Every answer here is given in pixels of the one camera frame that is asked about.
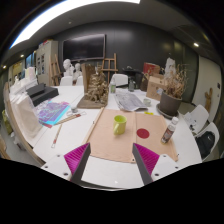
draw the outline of ceiling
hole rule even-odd
[[[19,57],[20,53],[37,47],[45,38],[66,29],[86,23],[111,20],[143,23],[165,30],[194,49],[199,55],[220,64],[220,59],[206,35],[183,13],[156,0],[141,0],[139,5],[122,2],[97,3],[71,10],[47,23],[29,40],[11,48],[6,53],[3,62],[9,63],[12,56]],[[199,43],[200,47],[194,47],[194,42]]]

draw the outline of bottle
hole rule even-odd
[[[167,143],[170,140],[171,136],[173,135],[173,133],[176,129],[176,124],[178,123],[178,121],[179,121],[179,119],[177,117],[173,117],[171,123],[168,125],[168,127],[161,139],[161,142],[163,144]]]
[[[130,92],[134,92],[134,88],[135,88],[135,86],[134,86],[134,82],[133,82],[133,80],[131,79],[130,82],[129,82],[128,90],[129,90]]]
[[[112,77],[112,80],[110,82],[110,93],[116,92],[116,83],[114,77]]]

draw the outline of chair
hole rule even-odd
[[[215,143],[214,143],[213,147],[211,148],[211,151],[210,151],[210,154],[211,154],[212,151],[214,150],[214,148],[215,148],[215,146],[216,146],[218,140],[219,140],[219,131],[218,131],[217,127],[215,126],[215,124],[214,124],[213,122],[211,122],[205,129],[203,129],[199,134],[195,135],[194,137],[195,137],[195,138],[196,138],[196,137],[200,137],[200,136],[202,136],[206,131],[211,131],[211,132],[213,132],[214,135],[215,135]]]
[[[201,131],[201,129],[204,127],[206,121],[208,120],[209,113],[208,113],[208,111],[202,105],[199,104],[190,113],[190,117],[191,117],[191,120],[192,121],[195,121],[196,122],[196,125],[193,126],[194,130],[192,132],[194,132],[195,134],[198,134],[199,131]]]
[[[72,76],[61,78],[60,86],[72,86]]]
[[[76,86],[83,86],[83,76],[78,77]]]
[[[115,79],[116,86],[128,85],[128,76],[123,74],[114,74],[111,80]]]

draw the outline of paper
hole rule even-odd
[[[67,102],[54,103],[50,100],[46,100],[36,107],[39,122],[41,124],[45,123],[48,125],[54,125],[69,108],[70,106]]]
[[[145,104],[138,97],[131,93],[117,92],[114,96],[120,110],[135,111],[137,109],[147,109]]]

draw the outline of potted plant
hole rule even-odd
[[[161,95],[160,110],[169,116],[176,116],[182,95],[187,88],[186,64],[178,64],[177,68],[173,67],[164,76],[167,87]]]

